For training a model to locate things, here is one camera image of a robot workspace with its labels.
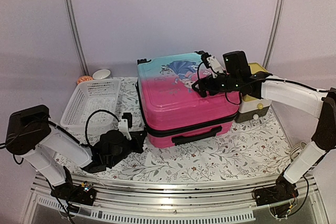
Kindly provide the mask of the pink and teal kids suitcase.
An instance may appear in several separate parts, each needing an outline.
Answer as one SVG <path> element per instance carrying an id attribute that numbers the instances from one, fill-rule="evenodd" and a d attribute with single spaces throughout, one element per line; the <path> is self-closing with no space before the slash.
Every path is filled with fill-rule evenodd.
<path id="1" fill-rule="evenodd" d="M 150 143 L 167 148 L 225 134 L 238 114 L 238 92 L 202 98 L 192 85 L 212 77 L 203 51 L 137 60 L 136 90 Z"/>

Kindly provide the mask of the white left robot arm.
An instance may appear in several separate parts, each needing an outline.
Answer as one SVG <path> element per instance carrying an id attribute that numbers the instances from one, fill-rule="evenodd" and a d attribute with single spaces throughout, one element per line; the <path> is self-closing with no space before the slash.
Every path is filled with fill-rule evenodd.
<path id="1" fill-rule="evenodd" d="M 96 144 L 80 143 L 68 131 L 49 120 L 49 109 L 38 105 L 11 114 L 1 148 L 20 156 L 50 183 L 51 196 L 66 202 L 92 206 L 97 191 L 89 182 L 73 184 L 70 171 L 50 155 L 54 151 L 94 174 L 114 167 L 131 153 L 142 153 L 146 131 L 131 132 L 131 113 L 118 120 L 118 128 L 100 135 Z"/>

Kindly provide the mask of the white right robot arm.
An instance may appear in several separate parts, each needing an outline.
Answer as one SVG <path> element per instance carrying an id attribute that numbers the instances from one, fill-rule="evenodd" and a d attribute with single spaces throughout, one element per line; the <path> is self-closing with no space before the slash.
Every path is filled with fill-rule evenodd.
<path id="1" fill-rule="evenodd" d="M 256 99 L 279 102 L 318 119 L 311 142 L 278 176 L 272 187 L 259 188 L 252 195 L 258 206 L 275 204 L 298 197 L 296 182 L 335 149 L 335 89 L 321 90 L 269 72 L 252 73 L 243 51 L 223 55 L 224 65 L 204 51 L 198 51 L 202 64 L 212 75 L 198 78 L 192 85 L 201 97 L 237 91 Z"/>

